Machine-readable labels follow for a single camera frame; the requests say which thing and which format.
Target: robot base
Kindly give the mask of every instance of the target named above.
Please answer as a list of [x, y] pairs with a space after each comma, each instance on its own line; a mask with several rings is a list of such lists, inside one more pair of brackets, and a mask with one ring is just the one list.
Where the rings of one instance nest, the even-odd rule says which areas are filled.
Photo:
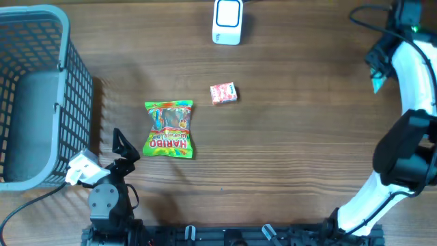
[[148, 226], [146, 229], [141, 220], [135, 221], [125, 236], [107, 237], [92, 229], [83, 230], [81, 246], [385, 246], [381, 225], [375, 225], [369, 236], [346, 236], [339, 243], [320, 238], [321, 223], [274, 227], [276, 241], [268, 241], [260, 227], [199, 227], [195, 228], [192, 241], [186, 240], [186, 228]]

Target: colorful packaging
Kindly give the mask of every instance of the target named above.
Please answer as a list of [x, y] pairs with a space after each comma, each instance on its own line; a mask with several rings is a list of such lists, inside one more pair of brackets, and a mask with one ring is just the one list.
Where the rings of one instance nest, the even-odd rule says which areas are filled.
[[213, 105], [237, 100], [234, 82], [211, 86], [211, 98]]
[[153, 126], [144, 145], [146, 156], [193, 157], [190, 142], [191, 100], [146, 102]]

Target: green light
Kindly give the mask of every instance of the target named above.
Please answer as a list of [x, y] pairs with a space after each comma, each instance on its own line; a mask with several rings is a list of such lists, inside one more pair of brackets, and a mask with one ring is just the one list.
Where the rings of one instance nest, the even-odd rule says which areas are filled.
[[414, 26], [414, 27], [411, 27], [411, 30], [413, 31], [413, 32], [418, 32], [419, 31], [419, 29], [420, 29], [420, 26]]

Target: white device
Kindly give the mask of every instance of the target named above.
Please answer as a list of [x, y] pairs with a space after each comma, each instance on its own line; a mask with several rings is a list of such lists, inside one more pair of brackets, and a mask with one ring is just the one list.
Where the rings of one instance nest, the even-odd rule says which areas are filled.
[[111, 172], [98, 165], [98, 157], [89, 150], [82, 150], [74, 155], [68, 163], [70, 169], [67, 171], [66, 182], [71, 185], [82, 183], [94, 185], [101, 178]]
[[242, 17], [242, 0], [216, 0], [212, 19], [212, 41], [216, 44], [239, 44]]

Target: gummy candy bag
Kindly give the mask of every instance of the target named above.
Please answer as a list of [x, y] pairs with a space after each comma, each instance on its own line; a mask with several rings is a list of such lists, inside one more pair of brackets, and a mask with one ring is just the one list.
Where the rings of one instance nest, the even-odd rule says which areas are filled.
[[191, 100], [145, 103], [145, 109], [153, 119], [153, 126], [143, 147], [144, 155], [193, 157], [190, 142], [192, 105]]

